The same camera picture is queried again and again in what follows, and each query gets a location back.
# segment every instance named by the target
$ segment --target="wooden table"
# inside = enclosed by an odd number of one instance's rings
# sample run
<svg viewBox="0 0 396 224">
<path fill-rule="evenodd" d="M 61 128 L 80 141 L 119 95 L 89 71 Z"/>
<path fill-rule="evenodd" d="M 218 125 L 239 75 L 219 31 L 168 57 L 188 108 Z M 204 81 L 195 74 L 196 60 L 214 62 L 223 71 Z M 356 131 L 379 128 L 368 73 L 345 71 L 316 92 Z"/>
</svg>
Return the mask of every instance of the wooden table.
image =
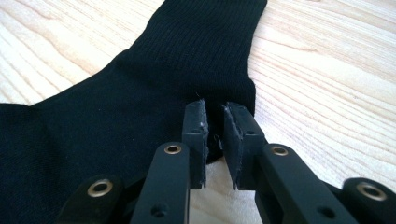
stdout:
<svg viewBox="0 0 396 224">
<path fill-rule="evenodd" d="M 162 3 L 0 2 L 0 102 L 34 104 L 130 47 Z M 396 2 L 268 3 L 249 75 L 256 120 L 324 181 L 364 176 L 396 190 Z M 260 223 L 252 192 L 233 191 L 224 161 L 191 193 L 191 223 Z"/>
</svg>

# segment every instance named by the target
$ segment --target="wooden floor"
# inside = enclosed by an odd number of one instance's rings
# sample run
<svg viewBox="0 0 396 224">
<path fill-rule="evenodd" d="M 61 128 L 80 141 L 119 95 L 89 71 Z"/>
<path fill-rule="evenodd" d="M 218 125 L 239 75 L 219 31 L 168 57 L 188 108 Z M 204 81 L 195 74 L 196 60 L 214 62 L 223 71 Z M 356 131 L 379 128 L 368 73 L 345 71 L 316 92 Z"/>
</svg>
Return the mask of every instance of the wooden floor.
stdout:
<svg viewBox="0 0 396 224">
<path fill-rule="evenodd" d="M 0 1 L 0 102 L 34 104 L 101 70 L 162 3 Z M 256 120 L 341 187 L 364 176 L 396 190 L 396 2 L 268 3 L 249 75 Z M 191 193 L 191 223 L 261 223 L 252 192 L 233 191 L 224 161 Z"/>
</svg>

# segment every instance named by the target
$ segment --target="light wood surface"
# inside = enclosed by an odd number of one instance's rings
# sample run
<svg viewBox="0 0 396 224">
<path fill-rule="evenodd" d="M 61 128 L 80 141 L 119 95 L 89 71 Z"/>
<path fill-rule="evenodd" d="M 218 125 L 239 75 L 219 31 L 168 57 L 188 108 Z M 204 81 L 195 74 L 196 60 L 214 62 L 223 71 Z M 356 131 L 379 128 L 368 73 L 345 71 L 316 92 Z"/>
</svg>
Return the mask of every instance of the light wood surface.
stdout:
<svg viewBox="0 0 396 224">
<path fill-rule="evenodd" d="M 163 1 L 0 1 L 0 102 L 34 104 L 134 43 Z M 396 190 L 396 2 L 269 1 L 249 75 L 256 120 L 336 187 L 363 176 Z M 191 193 L 191 223 L 261 223 L 224 161 Z"/>
</svg>

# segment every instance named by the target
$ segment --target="sock cuff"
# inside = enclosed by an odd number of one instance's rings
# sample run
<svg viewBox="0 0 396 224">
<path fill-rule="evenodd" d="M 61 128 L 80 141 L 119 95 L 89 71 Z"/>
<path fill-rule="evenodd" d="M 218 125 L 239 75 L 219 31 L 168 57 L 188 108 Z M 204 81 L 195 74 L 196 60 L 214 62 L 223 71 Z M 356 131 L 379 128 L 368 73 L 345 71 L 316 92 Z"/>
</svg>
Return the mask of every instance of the sock cuff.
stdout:
<svg viewBox="0 0 396 224">
<path fill-rule="evenodd" d="M 246 73 L 266 0 L 166 0 L 131 47 L 176 70 Z"/>
</svg>

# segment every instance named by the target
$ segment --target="black fabric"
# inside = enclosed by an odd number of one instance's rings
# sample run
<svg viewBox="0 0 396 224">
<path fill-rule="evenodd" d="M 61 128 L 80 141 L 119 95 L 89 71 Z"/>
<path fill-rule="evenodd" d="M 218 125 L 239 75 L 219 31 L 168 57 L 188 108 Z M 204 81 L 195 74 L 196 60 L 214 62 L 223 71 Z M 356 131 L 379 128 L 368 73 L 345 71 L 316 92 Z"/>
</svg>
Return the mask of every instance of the black fabric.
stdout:
<svg viewBox="0 0 396 224">
<path fill-rule="evenodd" d="M 180 141 L 186 104 L 204 99 L 209 148 L 222 105 L 254 112 L 248 55 L 264 0 L 167 0 L 96 75 L 36 105 L 0 105 L 0 222 L 52 223 L 85 179 L 128 181 Z"/>
</svg>

